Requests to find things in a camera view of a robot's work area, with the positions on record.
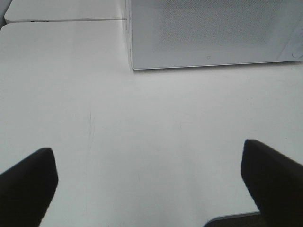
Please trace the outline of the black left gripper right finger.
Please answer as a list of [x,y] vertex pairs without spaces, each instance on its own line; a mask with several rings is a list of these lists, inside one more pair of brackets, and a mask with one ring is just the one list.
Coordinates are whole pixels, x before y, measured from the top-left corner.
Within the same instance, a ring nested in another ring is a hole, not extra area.
[[303,225],[301,164],[258,140],[246,140],[241,176],[268,226]]

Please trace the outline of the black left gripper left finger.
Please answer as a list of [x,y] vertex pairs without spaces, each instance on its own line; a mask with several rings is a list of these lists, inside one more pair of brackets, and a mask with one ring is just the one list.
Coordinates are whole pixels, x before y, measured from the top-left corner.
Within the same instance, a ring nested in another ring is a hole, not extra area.
[[51,148],[41,148],[3,172],[0,175],[0,225],[39,226],[57,185]]

